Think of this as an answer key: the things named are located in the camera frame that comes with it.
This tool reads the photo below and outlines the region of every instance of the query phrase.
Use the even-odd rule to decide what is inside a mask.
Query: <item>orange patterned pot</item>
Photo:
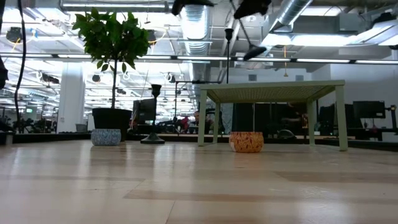
[[[264,145],[262,133],[232,132],[229,135],[229,145],[234,152],[257,153]]]

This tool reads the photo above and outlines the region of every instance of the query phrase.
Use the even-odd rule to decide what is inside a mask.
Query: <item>computer monitor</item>
[[[134,101],[133,112],[137,121],[153,121],[156,116],[155,99]]]
[[[386,118],[384,101],[354,101],[356,118]]]

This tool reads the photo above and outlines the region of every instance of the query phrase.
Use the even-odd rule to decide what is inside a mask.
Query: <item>small tree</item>
[[[135,59],[144,56],[149,47],[148,33],[139,27],[138,19],[129,12],[127,18],[120,23],[116,14],[100,14],[92,8],[91,14],[76,14],[76,23],[72,28],[80,29],[78,35],[84,37],[85,53],[91,55],[93,62],[98,61],[97,68],[101,68],[102,72],[108,68],[113,71],[112,108],[116,100],[118,62],[123,63],[123,73],[127,70],[126,63],[135,69]]]

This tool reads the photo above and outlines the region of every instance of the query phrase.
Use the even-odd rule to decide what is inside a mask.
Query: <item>silver air duct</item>
[[[206,6],[186,5],[181,12],[181,26],[185,39],[193,40],[185,43],[188,55],[207,55],[209,43],[200,42],[208,39],[209,9]],[[210,81],[210,64],[191,63],[190,77],[192,80]],[[195,98],[200,95],[197,86],[193,86]]]
[[[291,26],[311,2],[312,0],[284,0],[271,31],[284,26]]]
[[[90,11],[92,7],[97,8],[100,12],[169,12],[168,1],[69,1],[60,0],[60,8],[63,11],[77,11],[85,12]]]

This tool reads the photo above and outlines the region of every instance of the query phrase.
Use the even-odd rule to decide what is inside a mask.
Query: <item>light green table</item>
[[[200,120],[198,145],[205,145],[206,101],[209,97],[216,103],[213,143],[217,143],[218,139],[218,120],[220,104],[222,103],[304,102],[307,103],[308,135],[310,145],[313,146],[315,145],[314,101],[335,91],[340,151],[347,151],[344,85],[344,80],[199,85]]]

